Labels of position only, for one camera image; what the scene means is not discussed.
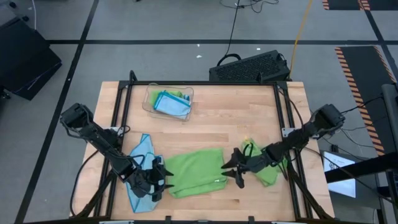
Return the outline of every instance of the green cloth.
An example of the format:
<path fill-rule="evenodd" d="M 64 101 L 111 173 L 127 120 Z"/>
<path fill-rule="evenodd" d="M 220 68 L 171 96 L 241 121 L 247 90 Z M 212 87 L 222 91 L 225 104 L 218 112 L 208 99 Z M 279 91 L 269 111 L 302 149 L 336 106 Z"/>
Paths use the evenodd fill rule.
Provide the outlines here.
<path fill-rule="evenodd" d="M 151 93 L 149 94 L 149 103 L 154 106 L 157 96 L 159 95 L 160 92 L 162 92 L 163 90 L 153 90 L 151 91 Z M 167 93 L 170 93 L 171 95 L 180 97 L 180 98 L 184 98 L 184 95 L 182 94 L 182 92 L 180 91 L 166 91 Z"/>
<path fill-rule="evenodd" d="M 189 154 L 181 154 L 165 161 L 170 194 L 175 198 L 204 194 L 225 188 L 227 177 L 221 166 L 224 164 L 223 149 L 202 149 Z"/>
<path fill-rule="evenodd" d="M 242 142 L 242 150 L 250 143 L 253 143 L 253 151 L 252 157 L 258 156 L 261 154 L 261 148 L 253 141 L 253 139 L 246 139 Z M 245 151 L 245 156 L 250 154 L 250 145 Z M 287 160 L 284 159 L 280 165 L 283 164 L 283 167 L 287 167 Z M 279 166 L 271 167 L 267 166 L 266 168 L 262 169 L 260 172 L 255 173 L 254 175 L 262 182 L 264 186 L 270 186 L 275 184 L 278 173 L 281 172 Z"/>

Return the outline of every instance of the wooden tabletop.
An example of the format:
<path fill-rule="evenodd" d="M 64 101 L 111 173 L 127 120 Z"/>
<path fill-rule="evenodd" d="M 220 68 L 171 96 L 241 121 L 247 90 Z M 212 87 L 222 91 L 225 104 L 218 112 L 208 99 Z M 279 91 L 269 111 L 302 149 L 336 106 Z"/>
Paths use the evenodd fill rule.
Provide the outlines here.
<path fill-rule="evenodd" d="M 303 83 L 290 82 L 289 95 L 296 104 L 304 122 L 310 118 Z M 103 82 L 95 109 L 94 120 L 102 127 L 111 125 L 118 82 Z M 139 144 L 143 133 L 150 134 L 155 153 L 165 159 L 203 148 L 223 147 L 224 161 L 228 161 L 234 147 L 245 138 L 253 138 L 258 145 L 266 146 L 281 140 L 279 120 L 271 86 L 191 86 L 195 90 L 192 114 L 187 122 L 150 117 L 142 109 L 146 87 L 133 86 L 127 125 L 131 131 L 125 135 L 123 152 L 129 154 Z M 126 91 L 123 93 L 119 124 Z M 280 96 L 287 125 L 283 96 Z M 300 121 L 294 112 L 296 127 Z M 310 140 L 308 147 L 318 151 L 318 144 Z M 87 145 L 85 158 L 95 148 Z M 325 211 L 334 217 L 330 195 L 319 155 L 302 151 L 307 187 Z M 79 212 L 91 199 L 101 175 L 104 157 L 95 155 L 80 174 L 73 207 Z M 223 190 L 186 198 L 173 198 L 169 191 L 152 212 L 133 213 L 127 196 L 126 185 L 117 181 L 112 219 L 164 220 L 214 220 L 245 221 L 254 216 L 256 221 L 294 221 L 289 183 L 279 175 L 273 186 L 264 187 L 253 174 L 244 174 L 245 188 L 240 189 L 229 179 Z M 297 188 L 300 211 L 305 217 L 302 194 Z M 104 194 L 101 214 L 104 214 L 108 191 Z"/>

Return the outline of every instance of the clear plastic bin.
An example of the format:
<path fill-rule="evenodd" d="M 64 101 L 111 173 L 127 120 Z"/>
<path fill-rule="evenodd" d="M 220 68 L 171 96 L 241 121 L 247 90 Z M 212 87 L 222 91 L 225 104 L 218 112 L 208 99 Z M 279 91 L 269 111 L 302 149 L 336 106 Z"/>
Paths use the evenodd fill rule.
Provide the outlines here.
<path fill-rule="evenodd" d="M 183 95 L 189 96 L 189 104 L 191 105 L 190 112 L 187 114 L 165 114 L 165 113 L 155 110 L 154 105 L 152 104 L 154 102 L 155 92 L 157 92 L 157 91 L 160 92 L 163 90 L 166 90 L 168 92 L 179 91 Z M 171 86 L 161 86 L 156 83 L 150 83 L 147 87 L 144 101 L 142 102 L 142 109 L 148 111 L 149 116 L 154 117 L 154 118 L 174 119 L 177 121 L 188 121 L 189 117 L 190 117 L 190 113 L 192 111 L 192 101 L 193 101 L 193 88 L 191 88 L 191 87 L 179 88 L 179 87 L 171 87 Z"/>

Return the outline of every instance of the folded blue cloth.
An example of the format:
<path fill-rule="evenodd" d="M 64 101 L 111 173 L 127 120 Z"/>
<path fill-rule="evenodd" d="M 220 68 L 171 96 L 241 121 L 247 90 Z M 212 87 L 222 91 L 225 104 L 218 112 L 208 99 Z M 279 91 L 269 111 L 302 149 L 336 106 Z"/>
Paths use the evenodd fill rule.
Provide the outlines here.
<path fill-rule="evenodd" d="M 145 156 L 145 158 L 142 158 L 142 157 L 134 158 L 134 160 L 137 163 L 141 163 L 141 161 L 144 160 L 144 162 L 141 165 L 142 169 L 144 169 L 144 170 L 152 168 L 152 161 L 156 157 L 160 157 L 162 159 L 161 164 L 164 163 L 162 156 L 154 155 L 154 147 L 152 145 L 152 141 L 150 139 L 149 134 L 143 134 L 141 137 L 140 144 L 138 144 L 131 151 L 130 156 L 136 156 L 136 155 L 144 155 Z M 160 180 L 159 184 L 160 185 L 164 184 L 164 180 Z M 126 186 L 127 186 L 127 194 L 130 199 L 131 208 L 134 213 L 150 212 L 155 209 L 157 202 L 152 201 L 152 196 L 145 195 L 144 197 L 139 198 L 132 192 L 131 186 L 129 183 L 126 183 Z M 155 191 L 154 186 L 152 186 L 150 189 L 150 193 L 153 193 L 154 191 Z"/>
<path fill-rule="evenodd" d="M 191 111 L 191 105 L 186 99 L 162 91 L 155 101 L 154 109 L 179 119 L 186 119 Z"/>

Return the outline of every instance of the yellow cable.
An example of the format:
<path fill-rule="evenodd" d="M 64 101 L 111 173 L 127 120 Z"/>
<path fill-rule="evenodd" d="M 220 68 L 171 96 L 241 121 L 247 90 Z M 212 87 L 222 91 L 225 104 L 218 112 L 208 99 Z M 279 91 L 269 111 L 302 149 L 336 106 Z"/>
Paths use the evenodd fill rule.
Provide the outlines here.
<path fill-rule="evenodd" d="M 306 8 L 305 13 L 304 13 L 303 21 L 301 22 L 300 29 L 298 30 L 298 34 L 297 34 L 296 40 L 294 42 L 293 55 L 292 55 L 291 64 L 290 64 L 289 78 L 290 78 L 290 76 L 292 75 L 292 72 L 293 72 L 294 57 L 296 55 L 297 42 L 299 41 L 301 33 L 303 31 L 305 21 L 307 20 L 308 12 L 310 11 L 310 8 L 311 8 L 311 4 L 312 4 L 312 0 L 309 0 L 307 8 Z"/>

